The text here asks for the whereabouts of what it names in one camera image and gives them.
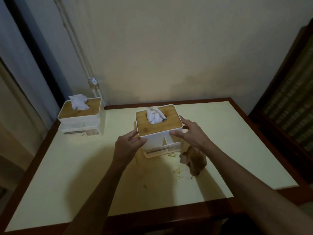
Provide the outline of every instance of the brown table border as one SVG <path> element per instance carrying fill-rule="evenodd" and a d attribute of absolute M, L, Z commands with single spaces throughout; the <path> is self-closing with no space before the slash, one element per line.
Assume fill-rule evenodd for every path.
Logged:
<path fill-rule="evenodd" d="M 313 191 L 309 185 L 301 178 L 298 172 L 289 164 L 289 162 L 276 150 L 276 148 L 268 141 L 268 139 L 260 132 L 260 130 L 252 123 L 248 116 L 241 110 L 241 108 L 233 101 L 232 98 L 216 98 L 204 100 L 190 100 L 190 101 L 173 101 L 173 102 L 152 102 L 142 104 L 129 105 L 115 105 L 106 106 L 106 110 L 123 109 L 134 107 L 148 107 L 159 106 L 166 104 L 196 104 L 208 102 L 224 102 L 228 101 L 234 109 L 240 114 L 245 122 L 251 127 L 254 133 L 267 146 L 271 153 L 278 159 L 282 166 L 289 172 L 294 180 L 299 184 L 298 187 L 280 189 L 278 192 L 286 197 L 288 200 L 299 205 L 309 201 L 313 201 Z M 11 199 L 7 203 L 3 213 L 0 216 L 0 233 L 4 233 L 12 216 L 14 215 L 24 193 L 26 192 L 34 174 L 36 173 L 43 157 L 45 156 L 55 134 L 58 131 L 60 122 L 56 120 L 49 130 L 45 140 L 41 144 L 36 156 L 31 162 L 30 166 L 25 172 L 24 177 L 14 191 Z M 199 202 L 195 204 L 180 205 L 156 210 L 135 212 L 129 214 L 122 214 L 110 216 L 104 226 L 106 232 L 126 231 L 126 230 L 154 230 L 162 229 L 172 226 L 183 221 L 201 221 L 207 219 L 223 219 L 233 215 L 242 214 L 244 210 L 235 198 L 225 198 L 206 202 Z M 22 230 L 6 232 L 5 234 L 62 234 L 69 223 L 54 224 L 43 227 L 34 227 Z"/>

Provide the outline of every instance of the tissue box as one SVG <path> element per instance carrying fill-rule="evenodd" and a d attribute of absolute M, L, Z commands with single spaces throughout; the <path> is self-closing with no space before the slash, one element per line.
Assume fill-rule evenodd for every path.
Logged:
<path fill-rule="evenodd" d="M 101 98 L 89 98 L 87 110 L 73 110 L 71 101 L 66 101 L 58 115 L 59 130 L 69 138 L 90 138 L 103 135 L 105 110 Z"/>
<path fill-rule="evenodd" d="M 147 138 L 142 150 L 147 158 L 179 151 L 181 141 L 170 135 L 171 130 L 182 131 L 182 121 L 173 104 L 160 106 L 158 109 L 166 116 L 166 120 L 151 124 L 147 119 L 147 111 L 136 112 L 136 124 L 140 138 Z"/>

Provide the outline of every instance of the white table top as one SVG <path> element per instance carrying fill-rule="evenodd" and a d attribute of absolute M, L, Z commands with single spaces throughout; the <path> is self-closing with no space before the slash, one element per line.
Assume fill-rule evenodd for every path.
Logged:
<path fill-rule="evenodd" d="M 69 140 L 57 132 L 6 231 L 70 222 L 106 173 L 118 136 L 134 129 L 135 112 L 106 111 L 104 135 Z M 273 189 L 297 186 L 229 102 L 176 105 L 226 154 Z M 195 178 L 175 157 L 139 150 L 117 187 L 109 216 L 232 197 L 208 160 Z"/>

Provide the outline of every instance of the person's left hand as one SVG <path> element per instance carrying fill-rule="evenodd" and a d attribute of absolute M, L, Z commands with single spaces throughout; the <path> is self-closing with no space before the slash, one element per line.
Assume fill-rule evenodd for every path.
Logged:
<path fill-rule="evenodd" d="M 134 158 L 138 149 L 147 142 L 146 138 L 134 138 L 136 134 L 137 129 L 135 128 L 133 131 L 118 137 L 115 142 L 112 165 L 125 168 Z"/>

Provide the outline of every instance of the table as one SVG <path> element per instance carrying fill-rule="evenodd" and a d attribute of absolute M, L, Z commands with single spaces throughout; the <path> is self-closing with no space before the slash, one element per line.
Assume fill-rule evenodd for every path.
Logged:
<path fill-rule="evenodd" d="M 170 103 L 287 199 L 295 204 L 313 201 L 307 183 L 231 98 L 107 106 L 104 135 L 99 138 L 68 140 L 55 122 L 1 215 L 0 232 L 61 234 L 108 169 L 117 137 L 134 128 L 135 112 Z M 160 229 L 244 213 L 209 160 L 195 178 L 178 155 L 136 154 L 117 187 L 107 232 Z"/>

